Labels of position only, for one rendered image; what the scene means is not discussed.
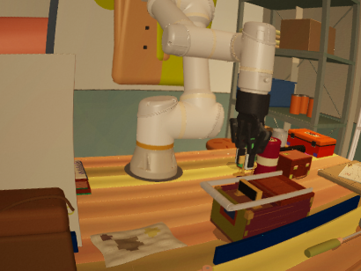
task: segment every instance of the white robotic arm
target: white robotic arm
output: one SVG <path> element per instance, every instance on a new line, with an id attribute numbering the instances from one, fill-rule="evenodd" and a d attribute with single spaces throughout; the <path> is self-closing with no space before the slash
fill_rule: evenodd
<path id="1" fill-rule="evenodd" d="M 163 28 L 163 51 L 183 56 L 184 93 L 180 102 L 172 96 L 141 101 L 130 170 L 144 179 L 169 179 L 177 173 L 174 139 L 213 137 L 223 125 L 223 107 L 210 91 L 208 59 L 240 62 L 239 87 L 257 110 L 271 87 L 276 29 L 255 22 L 246 23 L 243 33 L 208 29 L 212 0 L 149 0 L 147 7 Z"/>

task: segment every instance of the green wall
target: green wall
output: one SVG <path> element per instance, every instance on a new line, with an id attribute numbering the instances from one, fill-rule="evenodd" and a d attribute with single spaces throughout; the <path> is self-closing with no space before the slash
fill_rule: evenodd
<path id="1" fill-rule="evenodd" d="M 139 102 L 147 97 L 171 95 L 177 99 L 183 92 L 164 91 L 74 91 L 74 156 L 104 157 L 132 155 L 136 147 L 136 113 Z M 217 102 L 228 113 L 230 94 L 215 93 Z M 225 137 L 224 122 L 217 137 Z M 277 121 L 278 127 L 284 123 Z M 273 118 L 266 118 L 266 125 L 277 128 Z M 328 135 L 331 129 L 318 132 Z M 338 130 L 329 136 L 336 138 Z M 209 139 L 175 139 L 174 151 L 206 150 Z M 361 143 L 355 160 L 361 161 Z"/>

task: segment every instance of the shelving unit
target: shelving unit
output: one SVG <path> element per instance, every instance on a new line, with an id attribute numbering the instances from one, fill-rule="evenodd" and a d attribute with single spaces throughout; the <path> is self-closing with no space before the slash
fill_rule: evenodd
<path id="1" fill-rule="evenodd" d="M 359 5 L 358 0 L 239 0 L 237 29 L 243 27 L 243 13 L 245 2 L 250 4 L 259 5 L 263 8 L 271 10 L 271 21 L 273 25 L 273 16 L 275 11 L 293 10 L 296 7 L 302 9 L 306 8 L 322 8 L 322 20 L 321 20 L 321 34 L 320 34 L 320 52 L 290 50 L 290 49 L 276 49 L 276 56 L 282 57 L 296 57 L 299 59 L 307 59 L 318 61 L 317 80 L 314 92 L 313 101 L 313 116 L 308 118 L 305 115 L 295 115 L 289 113 L 289 108 L 283 107 L 270 107 L 268 116 L 276 118 L 281 121 L 288 122 L 290 124 L 299 126 L 301 128 L 310 128 L 313 131 L 317 131 L 318 128 L 339 128 L 337 145 L 335 147 L 335 153 L 341 155 L 341 153 L 347 152 L 349 143 L 343 143 L 345 137 L 345 130 L 348 123 L 348 116 L 350 110 L 351 90 L 354 82 L 354 75 L 356 69 L 356 54 L 357 54 L 357 42 L 358 42 L 358 28 L 359 28 Z M 328 27 L 331 7 L 340 6 L 352 6 L 352 28 L 351 28 L 351 41 L 350 41 L 350 59 L 343 59 L 335 55 L 327 54 L 328 51 Z M 320 113 L 320 104 L 322 101 L 322 93 L 324 88 L 324 78 L 326 72 L 326 62 L 332 62 L 340 65 L 348 65 L 348 75 L 346 92 L 344 95 L 343 112 L 340 119 L 327 116 Z M 228 110 L 228 120 L 233 117 L 236 104 L 237 93 L 237 78 L 238 78 L 239 64 L 234 63 L 232 74 L 232 88 L 230 97 L 230 106 Z M 226 136 L 230 137 L 230 128 L 227 126 Z"/>

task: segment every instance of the white wall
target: white wall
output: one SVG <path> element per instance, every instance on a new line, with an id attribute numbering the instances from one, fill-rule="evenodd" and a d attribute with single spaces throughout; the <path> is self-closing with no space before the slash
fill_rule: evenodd
<path id="1" fill-rule="evenodd" d="M 59 187 L 74 207 L 74 55 L 0 55 L 0 189 Z"/>
<path id="2" fill-rule="evenodd" d="M 218 1 L 212 28 L 235 32 L 237 10 L 238 0 Z M 262 22 L 263 8 L 246 4 L 245 15 L 245 22 Z M 77 56 L 76 90 L 183 90 L 179 86 L 114 83 L 113 46 L 114 11 L 100 8 L 93 0 L 59 1 L 55 52 Z M 232 63 L 210 61 L 210 78 L 212 91 L 230 92 Z"/>
<path id="3" fill-rule="evenodd" d="M 0 17 L 47 18 L 50 0 L 0 0 Z"/>

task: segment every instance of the red canister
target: red canister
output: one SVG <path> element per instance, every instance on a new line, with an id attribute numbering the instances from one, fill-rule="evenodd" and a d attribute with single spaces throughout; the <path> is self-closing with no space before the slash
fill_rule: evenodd
<path id="1" fill-rule="evenodd" d="M 275 172 L 280 149 L 281 140 L 271 137 L 263 153 L 257 154 L 257 167 L 254 170 L 254 174 Z"/>
<path id="2" fill-rule="evenodd" d="M 299 114 L 299 110 L 301 108 L 301 95 L 292 94 L 291 95 L 291 106 L 290 106 L 290 113 L 291 114 Z"/>
<path id="3" fill-rule="evenodd" d="M 308 102 L 308 110 L 307 110 L 307 117 L 312 117 L 312 110 L 313 110 L 313 97 L 310 97 L 310 101 Z"/>
<path id="4" fill-rule="evenodd" d="M 307 95 L 301 95 L 301 107 L 299 109 L 300 114 L 307 114 L 308 109 L 308 101 L 310 100 L 310 97 Z"/>

